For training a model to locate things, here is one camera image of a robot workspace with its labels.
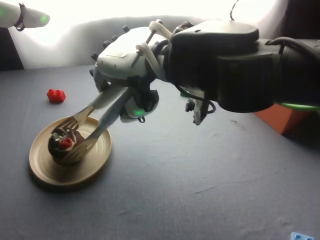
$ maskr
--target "black wire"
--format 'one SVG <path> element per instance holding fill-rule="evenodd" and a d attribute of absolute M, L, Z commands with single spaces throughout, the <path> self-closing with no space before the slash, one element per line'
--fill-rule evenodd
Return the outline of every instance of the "black wire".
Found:
<path fill-rule="evenodd" d="M 210 110 L 208 113 L 214 113 L 216 111 L 216 106 L 214 105 L 214 103 L 208 99 L 205 99 L 203 97 L 200 97 L 200 96 L 195 96 L 195 95 L 192 95 L 190 94 L 189 92 L 185 91 L 182 87 L 180 87 L 178 84 L 175 84 L 173 83 L 174 86 L 176 87 L 176 89 L 178 89 L 181 93 L 183 93 L 184 95 L 186 95 L 187 97 L 189 98 L 192 98 L 192 99 L 196 99 L 196 100 L 200 100 L 202 102 L 205 102 L 205 103 L 208 103 L 211 107 L 212 107 L 212 110 Z"/>
<path fill-rule="evenodd" d="M 315 59 L 320 63 L 320 55 L 316 51 L 314 51 L 311 47 L 304 44 L 303 42 L 296 40 L 294 38 L 282 36 L 274 40 L 267 41 L 265 45 L 279 45 L 279 44 L 294 46 L 297 48 L 298 51 L 308 55 L 309 57 Z"/>
<path fill-rule="evenodd" d="M 234 18 L 232 17 L 232 12 L 233 12 L 233 10 L 234 10 L 237 2 L 239 2 L 239 0 L 236 0 L 236 2 L 233 4 L 233 6 L 232 6 L 232 8 L 231 8 L 231 11 L 230 11 L 230 19 L 231 19 L 231 21 L 234 21 Z"/>

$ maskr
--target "raspberry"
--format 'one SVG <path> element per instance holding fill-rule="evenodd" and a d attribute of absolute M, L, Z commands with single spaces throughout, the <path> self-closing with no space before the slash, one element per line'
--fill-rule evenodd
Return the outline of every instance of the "raspberry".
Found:
<path fill-rule="evenodd" d="M 59 148 L 61 150 L 65 150 L 65 149 L 68 149 L 72 146 L 72 140 L 70 137 L 65 137 L 64 139 L 62 139 L 59 143 Z"/>

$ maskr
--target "orange block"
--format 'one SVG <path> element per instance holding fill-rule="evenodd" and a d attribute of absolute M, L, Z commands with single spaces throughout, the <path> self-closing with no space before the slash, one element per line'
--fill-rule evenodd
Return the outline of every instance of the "orange block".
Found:
<path fill-rule="evenodd" d="M 296 124 L 306 118 L 310 111 L 297 111 L 278 104 L 255 112 L 255 114 L 269 124 L 279 134 L 290 131 Z"/>

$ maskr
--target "fork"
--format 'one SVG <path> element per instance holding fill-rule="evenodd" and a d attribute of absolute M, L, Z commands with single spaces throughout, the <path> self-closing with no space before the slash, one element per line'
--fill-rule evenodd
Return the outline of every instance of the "fork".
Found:
<path fill-rule="evenodd" d="M 100 93 L 85 109 L 79 111 L 73 116 L 68 117 L 62 123 L 52 130 L 52 134 L 57 131 L 58 128 L 77 130 L 82 124 L 85 123 L 87 117 L 97 109 L 103 109 L 110 104 L 126 87 L 111 84 L 107 89 Z"/>
<path fill-rule="evenodd" d="M 110 127 L 121 114 L 126 102 L 133 95 L 133 89 L 129 87 L 103 114 L 99 120 L 98 127 L 82 142 L 80 145 L 74 147 L 68 154 L 61 160 L 61 164 L 70 165 L 79 162 L 83 159 L 88 152 L 95 146 L 100 135 Z"/>

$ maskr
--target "dessert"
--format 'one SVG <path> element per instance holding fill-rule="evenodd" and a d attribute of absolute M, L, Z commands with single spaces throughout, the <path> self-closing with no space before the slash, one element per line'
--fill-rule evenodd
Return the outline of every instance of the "dessert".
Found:
<path fill-rule="evenodd" d="M 83 143 L 85 139 L 81 136 L 80 132 L 71 128 L 58 128 L 52 132 L 48 142 L 48 150 L 53 160 L 61 165 L 71 165 L 76 162 L 63 163 L 62 159 L 74 147 Z"/>

